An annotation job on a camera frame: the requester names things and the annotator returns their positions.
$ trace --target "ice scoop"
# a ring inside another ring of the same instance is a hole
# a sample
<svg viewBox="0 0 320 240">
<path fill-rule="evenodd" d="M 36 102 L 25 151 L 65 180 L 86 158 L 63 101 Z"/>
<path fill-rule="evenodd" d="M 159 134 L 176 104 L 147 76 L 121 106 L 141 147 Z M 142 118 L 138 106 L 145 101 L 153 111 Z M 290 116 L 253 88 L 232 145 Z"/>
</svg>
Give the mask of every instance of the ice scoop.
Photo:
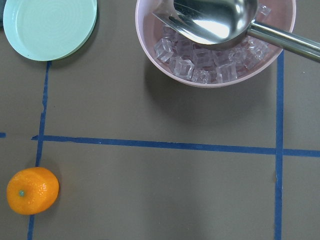
<svg viewBox="0 0 320 240">
<path fill-rule="evenodd" d="M 246 36 L 320 63 L 320 43 L 255 20 L 258 0 L 162 0 L 153 14 L 188 39 L 225 50 Z"/>
</svg>

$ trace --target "mandarin orange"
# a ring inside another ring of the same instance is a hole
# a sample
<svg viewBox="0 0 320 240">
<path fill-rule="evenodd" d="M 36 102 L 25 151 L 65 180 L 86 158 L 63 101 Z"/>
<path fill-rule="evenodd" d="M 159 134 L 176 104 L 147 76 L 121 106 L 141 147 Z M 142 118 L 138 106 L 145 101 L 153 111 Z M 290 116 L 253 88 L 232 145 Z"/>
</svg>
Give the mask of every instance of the mandarin orange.
<svg viewBox="0 0 320 240">
<path fill-rule="evenodd" d="M 9 181 L 6 197 L 18 214 L 33 215 L 48 209 L 57 199 L 57 177 L 44 167 L 31 167 L 17 172 Z"/>
</svg>

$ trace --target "blue tape line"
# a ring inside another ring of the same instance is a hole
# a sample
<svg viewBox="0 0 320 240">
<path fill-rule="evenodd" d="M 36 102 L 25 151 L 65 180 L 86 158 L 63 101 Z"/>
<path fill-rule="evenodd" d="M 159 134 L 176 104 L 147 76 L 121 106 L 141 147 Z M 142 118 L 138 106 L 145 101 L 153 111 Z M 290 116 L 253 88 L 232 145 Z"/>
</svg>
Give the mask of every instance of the blue tape line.
<svg viewBox="0 0 320 240">
<path fill-rule="evenodd" d="M 46 115 L 47 115 L 47 103 L 48 103 L 48 79 L 49 79 L 49 69 L 51 64 L 52 64 L 51 61 L 48 61 L 46 63 L 45 80 L 44 80 L 44 87 L 43 87 L 43 98 L 42 98 L 43 112 L 41 113 L 41 117 L 40 117 L 39 137 L 38 137 L 38 145 L 37 145 L 36 160 L 35 160 L 36 167 L 40 166 L 40 161 L 42 157 L 42 149 L 43 149 L 45 125 L 46 125 Z"/>
<path fill-rule="evenodd" d="M 32 140 L 39 140 L 39 136 L 34 136 Z M 210 144 L 196 144 L 196 143 L 182 143 L 182 142 L 140 141 L 140 140 L 68 137 L 68 136 L 52 136 L 52 135 L 43 136 L 43 141 L 72 142 L 72 143 L 79 143 L 79 144 L 117 145 L 117 146 L 131 146 L 131 147 L 145 147 L 145 148 L 161 148 L 161 149 L 198 150 L 198 151 L 244 153 L 244 154 L 274 155 L 276 153 L 276 150 L 274 148 L 267 148 L 267 147 L 210 145 Z"/>
<path fill-rule="evenodd" d="M 34 224 L 35 224 L 35 215 L 30 215 L 29 217 L 29 225 L 28 225 L 28 234 L 27 240 L 32 240 L 34 233 Z"/>
<path fill-rule="evenodd" d="M 284 154 L 284 52 L 277 59 L 276 87 L 276 147 L 275 147 L 275 206 L 274 239 L 282 238 L 282 188 L 283 188 L 283 154 Z"/>
<path fill-rule="evenodd" d="M 296 157 L 320 158 L 320 151 L 318 151 L 318 150 L 301 150 L 301 149 L 284 149 L 283 155 L 296 156 Z"/>
</svg>

